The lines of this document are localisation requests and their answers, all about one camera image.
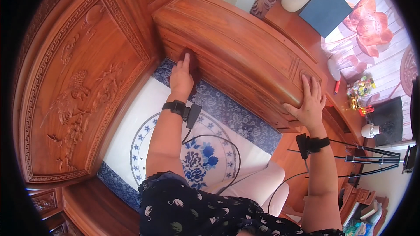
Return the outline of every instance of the black wristband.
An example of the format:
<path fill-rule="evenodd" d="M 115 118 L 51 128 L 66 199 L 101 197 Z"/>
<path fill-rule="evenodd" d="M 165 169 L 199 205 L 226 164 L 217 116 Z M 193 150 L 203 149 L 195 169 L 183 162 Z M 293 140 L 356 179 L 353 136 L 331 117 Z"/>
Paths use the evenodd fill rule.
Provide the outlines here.
<path fill-rule="evenodd" d="M 188 119 L 189 107 L 182 101 L 174 100 L 173 102 L 166 102 L 162 107 L 162 110 L 164 109 L 170 109 L 172 113 L 180 115 L 183 121 L 187 121 Z"/>
<path fill-rule="evenodd" d="M 320 152 L 321 148 L 326 147 L 329 144 L 330 144 L 330 139 L 328 137 L 323 138 L 323 139 L 319 139 L 319 138 L 309 139 L 309 151 Z"/>

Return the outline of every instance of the woman's left hand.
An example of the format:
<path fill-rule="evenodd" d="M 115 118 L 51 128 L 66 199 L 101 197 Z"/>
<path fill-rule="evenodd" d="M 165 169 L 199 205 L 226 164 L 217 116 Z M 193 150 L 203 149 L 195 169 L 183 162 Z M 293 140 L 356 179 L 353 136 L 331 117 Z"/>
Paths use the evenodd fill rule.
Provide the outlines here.
<path fill-rule="evenodd" d="M 189 53 L 185 54 L 184 60 L 179 60 L 173 66 L 171 78 L 169 79 L 172 93 L 176 93 L 187 99 L 191 93 L 194 81 L 189 73 Z"/>

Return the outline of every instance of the red pen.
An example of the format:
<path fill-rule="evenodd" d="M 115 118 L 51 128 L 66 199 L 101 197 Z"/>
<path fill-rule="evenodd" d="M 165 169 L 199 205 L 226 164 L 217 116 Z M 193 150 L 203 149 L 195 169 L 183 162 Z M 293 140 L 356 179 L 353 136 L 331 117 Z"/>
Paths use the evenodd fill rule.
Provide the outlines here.
<path fill-rule="evenodd" d="M 340 81 L 341 80 L 337 81 L 337 83 L 336 83 L 336 87 L 334 89 L 334 95 L 337 95 L 337 92 L 339 91 Z"/>

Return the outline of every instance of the blue book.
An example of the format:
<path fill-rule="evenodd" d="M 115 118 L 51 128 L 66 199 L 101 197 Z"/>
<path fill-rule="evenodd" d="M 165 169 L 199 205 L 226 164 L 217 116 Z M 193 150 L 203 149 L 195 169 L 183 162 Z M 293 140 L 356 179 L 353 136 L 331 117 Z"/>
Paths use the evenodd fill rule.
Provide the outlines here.
<path fill-rule="evenodd" d="M 310 0 L 299 16 L 325 38 L 351 12 L 345 0 Z"/>

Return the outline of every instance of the candy wrapper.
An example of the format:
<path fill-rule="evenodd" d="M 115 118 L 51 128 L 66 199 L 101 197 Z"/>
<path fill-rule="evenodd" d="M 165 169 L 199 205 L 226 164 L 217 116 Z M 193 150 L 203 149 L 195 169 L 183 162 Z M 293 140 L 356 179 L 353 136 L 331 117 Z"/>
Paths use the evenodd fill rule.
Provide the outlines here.
<path fill-rule="evenodd" d="M 347 85 L 347 95 L 349 97 L 357 98 L 366 97 L 374 88 L 376 88 L 376 85 L 373 78 L 363 76 L 360 80 L 356 81 L 353 86 Z"/>

